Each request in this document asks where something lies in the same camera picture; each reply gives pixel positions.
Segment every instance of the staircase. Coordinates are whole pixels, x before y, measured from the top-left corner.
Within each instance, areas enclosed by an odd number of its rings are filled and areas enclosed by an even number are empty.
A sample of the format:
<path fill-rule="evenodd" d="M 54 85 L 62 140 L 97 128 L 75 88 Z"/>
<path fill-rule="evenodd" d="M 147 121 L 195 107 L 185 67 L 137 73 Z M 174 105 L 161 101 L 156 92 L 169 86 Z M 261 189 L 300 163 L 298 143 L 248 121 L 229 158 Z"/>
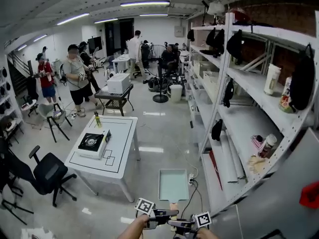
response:
<path fill-rule="evenodd" d="M 26 77 L 30 76 L 29 67 L 13 52 L 7 58 L 13 89 L 18 96 L 26 89 Z"/>

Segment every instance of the white bottle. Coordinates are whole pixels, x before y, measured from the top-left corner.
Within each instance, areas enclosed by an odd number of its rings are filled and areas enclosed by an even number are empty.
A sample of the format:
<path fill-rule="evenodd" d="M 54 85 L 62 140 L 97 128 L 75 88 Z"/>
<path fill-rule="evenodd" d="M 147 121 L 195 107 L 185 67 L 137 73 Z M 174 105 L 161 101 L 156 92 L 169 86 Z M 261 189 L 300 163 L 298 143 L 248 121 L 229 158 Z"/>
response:
<path fill-rule="evenodd" d="M 264 92 L 269 96 L 271 96 L 274 93 L 274 89 L 276 87 L 280 71 L 281 68 L 279 68 L 278 66 L 269 64 L 267 79 L 264 87 Z"/>

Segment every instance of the hand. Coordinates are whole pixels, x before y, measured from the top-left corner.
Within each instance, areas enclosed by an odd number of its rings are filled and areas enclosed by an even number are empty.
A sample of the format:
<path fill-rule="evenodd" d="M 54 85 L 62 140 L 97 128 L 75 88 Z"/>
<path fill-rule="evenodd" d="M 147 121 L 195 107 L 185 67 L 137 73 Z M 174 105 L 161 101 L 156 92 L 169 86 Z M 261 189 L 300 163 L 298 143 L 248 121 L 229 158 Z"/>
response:
<path fill-rule="evenodd" d="M 149 221 L 149 216 L 146 214 L 142 214 L 141 216 L 137 217 L 137 220 L 141 223 L 144 224 L 144 226 L 146 226 L 147 221 Z"/>

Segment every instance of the printer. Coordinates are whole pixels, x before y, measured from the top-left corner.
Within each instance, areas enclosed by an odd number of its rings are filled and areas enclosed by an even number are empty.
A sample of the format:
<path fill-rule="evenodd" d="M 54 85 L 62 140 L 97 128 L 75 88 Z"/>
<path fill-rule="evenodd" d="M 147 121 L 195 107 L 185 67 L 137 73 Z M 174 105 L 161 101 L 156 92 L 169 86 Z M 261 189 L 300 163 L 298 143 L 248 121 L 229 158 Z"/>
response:
<path fill-rule="evenodd" d="M 130 74 L 115 74 L 112 78 L 107 80 L 108 92 L 122 94 L 130 84 Z"/>

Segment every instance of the white shirt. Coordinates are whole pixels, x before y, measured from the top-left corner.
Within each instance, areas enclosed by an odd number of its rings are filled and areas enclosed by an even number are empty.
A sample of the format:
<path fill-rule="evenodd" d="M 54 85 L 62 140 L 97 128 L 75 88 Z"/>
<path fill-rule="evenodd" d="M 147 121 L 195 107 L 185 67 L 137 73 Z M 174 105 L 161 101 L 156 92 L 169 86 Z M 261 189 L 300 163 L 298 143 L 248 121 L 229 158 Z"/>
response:
<path fill-rule="evenodd" d="M 136 36 L 128 41 L 129 58 L 136 59 L 137 61 L 140 59 L 140 45 L 141 42 Z"/>

